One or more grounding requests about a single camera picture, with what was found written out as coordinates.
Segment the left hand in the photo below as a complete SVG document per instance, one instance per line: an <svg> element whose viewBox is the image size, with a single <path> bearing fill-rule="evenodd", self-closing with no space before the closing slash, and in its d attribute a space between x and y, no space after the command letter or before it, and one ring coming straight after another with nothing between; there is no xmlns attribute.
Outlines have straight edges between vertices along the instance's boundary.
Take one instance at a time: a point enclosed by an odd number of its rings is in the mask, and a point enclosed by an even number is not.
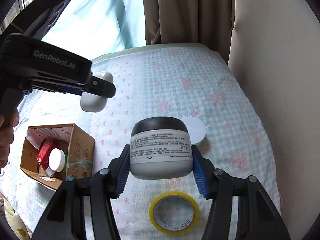
<svg viewBox="0 0 320 240"><path fill-rule="evenodd" d="M8 122L7 126L1 127L1 137L0 137L0 160L1 168L4 168L8 163L8 157L10 154L10 145L14 141L14 128L18 125L20 120L19 112L16 109Z"/></svg>

